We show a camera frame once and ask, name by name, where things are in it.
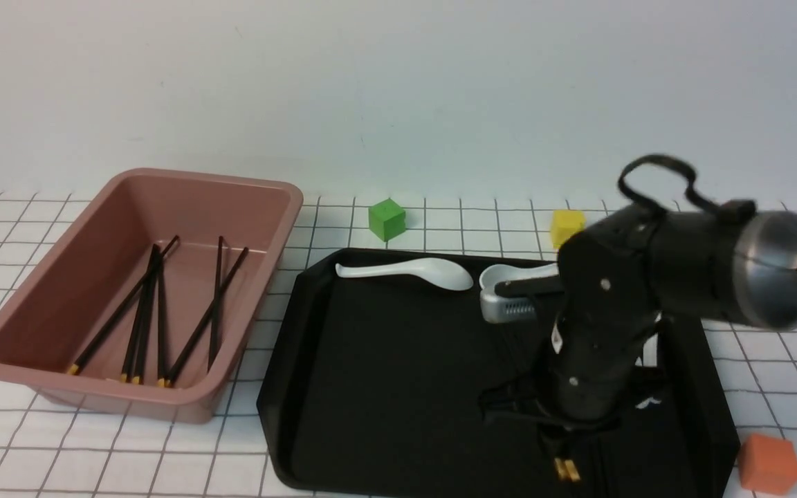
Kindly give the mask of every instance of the white wall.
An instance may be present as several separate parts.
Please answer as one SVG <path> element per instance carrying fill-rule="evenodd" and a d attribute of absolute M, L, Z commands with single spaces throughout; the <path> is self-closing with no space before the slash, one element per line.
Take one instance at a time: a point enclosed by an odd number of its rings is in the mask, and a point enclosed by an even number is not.
<path fill-rule="evenodd" d="M 797 2 L 0 1 L 0 187 L 613 192 L 651 151 L 797 196 Z"/>

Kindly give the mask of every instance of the white plastic spoon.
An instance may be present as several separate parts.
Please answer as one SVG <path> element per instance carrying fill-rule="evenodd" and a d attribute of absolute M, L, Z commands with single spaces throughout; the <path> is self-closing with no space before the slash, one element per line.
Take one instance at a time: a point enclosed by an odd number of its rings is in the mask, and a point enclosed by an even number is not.
<path fill-rule="evenodd" d="M 516 268 L 510 265 L 497 264 L 484 269 L 478 277 L 478 284 L 482 289 L 487 289 L 507 280 L 554 277 L 557 274 L 559 274 L 559 265 L 557 264 L 535 268 Z"/>
<path fill-rule="evenodd" d="M 348 268 L 334 265 L 342 278 L 383 277 L 383 275 L 414 275 L 423 278 L 433 286 L 450 291 L 465 291 L 473 286 L 472 275 L 453 261 L 440 258 L 420 258 L 402 261 L 400 264 L 373 267 Z"/>

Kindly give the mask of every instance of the yellow cube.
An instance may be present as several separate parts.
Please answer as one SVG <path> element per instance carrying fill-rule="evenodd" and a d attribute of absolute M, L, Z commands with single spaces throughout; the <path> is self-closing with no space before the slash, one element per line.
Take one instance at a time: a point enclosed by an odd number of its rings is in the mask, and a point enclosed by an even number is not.
<path fill-rule="evenodd" d="M 567 242 L 571 236 L 581 231 L 586 226 L 586 217 L 583 211 L 562 209 L 553 214 L 553 226 L 549 234 L 553 237 L 553 248 L 558 249 Z"/>

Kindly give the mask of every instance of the black strap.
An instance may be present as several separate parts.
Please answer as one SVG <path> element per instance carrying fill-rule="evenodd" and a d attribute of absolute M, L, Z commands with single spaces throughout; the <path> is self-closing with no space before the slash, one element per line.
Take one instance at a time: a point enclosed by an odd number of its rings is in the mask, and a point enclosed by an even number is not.
<path fill-rule="evenodd" d="M 528 297 L 550 294 L 563 294 L 564 286 L 559 275 L 551 277 L 523 278 L 506 280 L 494 286 L 494 293 L 500 297 Z"/>
<path fill-rule="evenodd" d="M 666 212 L 666 208 L 662 207 L 662 205 L 658 204 L 654 199 L 635 192 L 635 190 L 630 189 L 629 185 L 626 184 L 627 174 L 632 173 L 633 170 L 644 164 L 664 167 L 684 177 L 684 179 L 687 180 L 687 188 L 684 190 L 684 196 L 687 198 L 687 201 L 690 201 L 690 204 L 696 205 L 697 208 L 709 212 L 709 214 L 718 215 L 720 210 L 719 205 L 699 195 L 699 192 L 693 188 L 693 183 L 697 180 L 697 172 L 693 167 L 682 160 L 678 160 L 678 158 L 663 154 L 648 154 L 642 156 L 623 168 L 623 173 L 620 174 L 620 179 L 617 180 L 617 188 L 620 189 L 620 193 L 623 193 L 627 199 L 648 209 L 648 211 L 651 211 L 654 215 L 661 216 Z"/>

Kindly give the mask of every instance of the white grid tablecloth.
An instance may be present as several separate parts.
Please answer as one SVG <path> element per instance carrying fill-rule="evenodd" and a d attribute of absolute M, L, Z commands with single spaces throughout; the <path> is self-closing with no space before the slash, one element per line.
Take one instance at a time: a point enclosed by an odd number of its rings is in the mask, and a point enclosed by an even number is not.
<path fill-rule="evenodd" d="M 0 306 L 94 193 L 0 192 Z M 307 194 L 228 396 L 206 425 L 61 407 L 0 382 L 0 496 L 313 496 L 276 478 L 255 407 L 300 271 L 347 246 L 553 259 L 551 211 L 580 209 L 592 223 L 622 205 L 595 198 L 404 196 L 396 201 L 407 209 L 408 231 L 387 245 L 367 229 L 367 207 L 377 201 L 382 198 Z M 797 202 L 772 206 L 797 211 Z M 791 439 L 797 451 L 797 331 L 721 322 L 705 328 L 741 439 L 764 432 Z M 790 495 L 797 496 L 797 488 Z M 725 496 L 755 494 L 740 489 L 734 472 Z"/>

